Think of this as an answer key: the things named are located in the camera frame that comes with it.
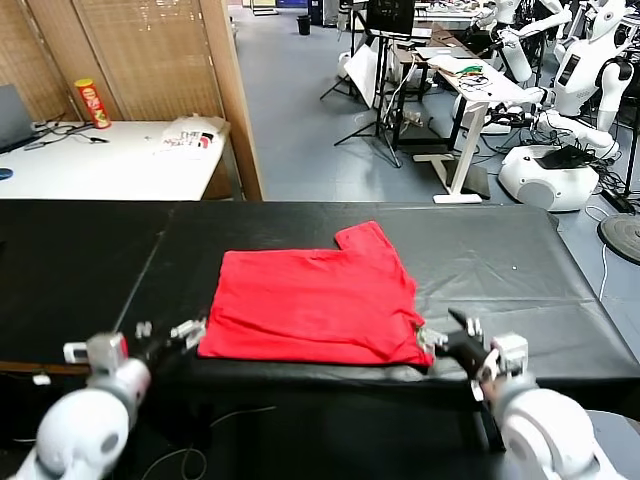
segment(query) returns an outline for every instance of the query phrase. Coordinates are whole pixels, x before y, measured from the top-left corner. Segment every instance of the round black base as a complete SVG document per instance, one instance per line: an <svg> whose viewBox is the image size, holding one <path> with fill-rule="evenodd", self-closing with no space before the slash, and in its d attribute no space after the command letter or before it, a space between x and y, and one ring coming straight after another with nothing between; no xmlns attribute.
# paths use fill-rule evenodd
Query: round black base
<svg viewBox="0 0 640 480"><path fill-rule="evenodd" d="M640 218L610 215L598 225L598 236L614 253L640 265Z"/></svg>

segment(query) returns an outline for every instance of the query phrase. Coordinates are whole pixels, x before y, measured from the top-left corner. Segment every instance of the gray floor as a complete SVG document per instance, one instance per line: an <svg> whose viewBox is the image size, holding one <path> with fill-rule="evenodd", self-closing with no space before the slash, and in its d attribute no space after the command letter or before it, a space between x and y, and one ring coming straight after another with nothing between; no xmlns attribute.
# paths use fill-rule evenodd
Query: gray floor
<svg viewBox="0 0 640 480"><path fill-rule="evenodd" d="M231 11L239 28L238 54L266 198L432 203L433 195L443 191L429 165L415 164L401 153L404 166L394 169L378 141L353 139L333 147L336 140L370 121L372 114L362 104L336 93L318 100L335 82L338 54L349 49L349 35L338 41L335 29L312 27L310 36L301 37L296 26L299 13L281 10L278 16L253 17L246 9ZM555 70L557 65L551 62L547 68ZM447 133L452 102L448 93L434 94L425 97L422 105L408 104L407 109L421 111L423 118L433 116L435 129ZM618 140L625 156L618 169L625 168L630 138L630 131L620 128ZM483 146L480 154L487 153ZM483 166L496 173L500 159ZM495 176L490 176L490 184L492 203L513 203ZM599 197L593 197L590 204L614 213ZM603 264L596 222L584 212L558 218L567 247L593 289L599 291ZM603 303L640 359L640 268L611 252L606 256L609 272ZM640 478L640 467L633 470L633 478Z"/></svg>

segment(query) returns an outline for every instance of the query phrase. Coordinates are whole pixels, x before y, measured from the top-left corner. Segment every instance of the bamboo blind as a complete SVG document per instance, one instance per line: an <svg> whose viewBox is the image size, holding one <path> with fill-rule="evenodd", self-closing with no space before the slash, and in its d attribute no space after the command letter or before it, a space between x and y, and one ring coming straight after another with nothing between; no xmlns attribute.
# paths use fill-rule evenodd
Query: bamboo blind
<svg viewBox="0 0 640 480"><path fill-rule="evenodd" d="M28 5L84 119L90 120L90 117L73 83L80 78L88 77L93 79L100 92L100 98L109 117L112 120L122 120L120 108L87 41L72 2L70 0L28 0Z"/></svg>
<svg viewBox="0 0 640 480"><path fill-rule="evenodd" d="M75 118L64 85L47 65L16 0L0 0L0 85L8 83L16 86L33 120L63 112Z"/></svg>
<svg viewBox="0 0 640 480"><path fill-rule="evenodd" d="M75 1L125 119L222 116L193 1Z"/></svg>

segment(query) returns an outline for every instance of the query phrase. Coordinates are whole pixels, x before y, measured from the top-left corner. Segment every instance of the green object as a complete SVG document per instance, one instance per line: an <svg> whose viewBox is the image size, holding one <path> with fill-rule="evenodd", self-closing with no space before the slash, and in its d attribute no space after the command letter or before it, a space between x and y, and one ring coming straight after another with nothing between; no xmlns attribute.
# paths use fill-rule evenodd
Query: green object
<svg viewBox="0 0 640 480"><path fill-rule="evenodd" d="M474 73L482 73L482 65L471 65L470 67L463 68L459 72L456 72L456 75L464 76Z"/></svg>

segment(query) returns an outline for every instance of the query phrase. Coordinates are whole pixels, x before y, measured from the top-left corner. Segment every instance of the white robot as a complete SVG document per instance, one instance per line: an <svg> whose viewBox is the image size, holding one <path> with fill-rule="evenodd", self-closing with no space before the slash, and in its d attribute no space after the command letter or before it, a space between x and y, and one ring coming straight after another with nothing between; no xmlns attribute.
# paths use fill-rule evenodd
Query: white robot
<svg viewBox="0 0 640 480"><path fill-rule="evenodd" d="M540 389L527 373L524 338L509 334L482 344L477 319L449 310L463 330L449 335L426 328L419 344L454 358L467 372L478 400L490 402L507 454L530 480L622 479L595 440L584 409L557 392ZM166 340L130 358L121 334L102 334L65 348L68 360L88 360L87 388L60 399L47 412L31 450L13 480L97 480L122 453L151 372L163 355L195 346L204 321L188 321ZM78 351L83 358L78 358Z"/></svg>
<svg viewBox="0 0 640 480"><path fill-rule="evenodd" d="M526 82L533 74L521 42L526 38L542 34L555 27L561 27L558 29L558 35L562 35L562 27L571 22L572 18L569 5L563 8L560 0L540 0L540 3L551 12L551 15L516 30L513 25L520 3L521 0L497 0L493 13L478 19L480 24L485 25L489 20L497 22L491 31L491 38L494 43L490 49L497 50L500 53L505 66L511 72L516 83Z"/></svg>
<svg viewBox="0 0 640 480"><path fill-rule="evenodd" d="M534 35L541 35L542 32L555 27L558 29L558 36L562 35L562 27L571 22L571 11L569 5L562 7L560 0L540 0L540 2L551 12L545 19L538 20L525 25L516 30L513 25L516 21L516 12L522 0L496 0L492 7L484 7L476 17L473 25L467 29L466 35L478 32L480 29L492 25L491 39L493 44L487 49L498 51L508 69L508 73L516 83L529 80L533 74L531 65L522 48L522 41ZM455 118L460 103L460 96L456 98L453 105L452 116ZM471 124L470 113L466 113L462 119L462 125L469 127ZM488 123L482 130L483 134L507 134L511 127L505 123Z"/></svg>
<svg viewBox="0 0 640 480"><path fill-rule="evenodd" d="M624 480L596 441L593 424L574 400L538 387L527 372L528 344L515 333L483 346L477 318L450 309L462 330L443 335L423 329L420 345L455 359L478 401L487 401L507 455L526 480Z"/></svg>
<svg viewBox="0 0 640 480"><path fill-rule="evenodd" d="M567 145L578 142L582 149L591 150L597 158L612 158L619 145L609 134L620 106L624 90L633 77L632 65L617 56L629 45L615 45L614 36L626 7L624 0L591 1L596 13L588 29L587 38L572 42L560 64L552 89L529 88L522 103L538 107L552 106L530 116L509 106L492 112L494 121L522 126L529 124L542 132L555 131ZM596 127L577 117L580 108L598 90L602 98L598 107ZM598 177L589 167L545 168L540 148L516 147L504 161L498 180L514 198L549 211L578 210L593 193Z"/></svg>
<svg viewBox="0 0 640 480"><path fill-rule="evenodd" d="M45 414L34 448L11 480L106 478L124 450L152 372L168 354L197 345L204 329L203 320L189 320L168 338L150 341L135 357L120 333L66 344L65 359L88 362L92 375L86 388L65 395Z"/></svg>

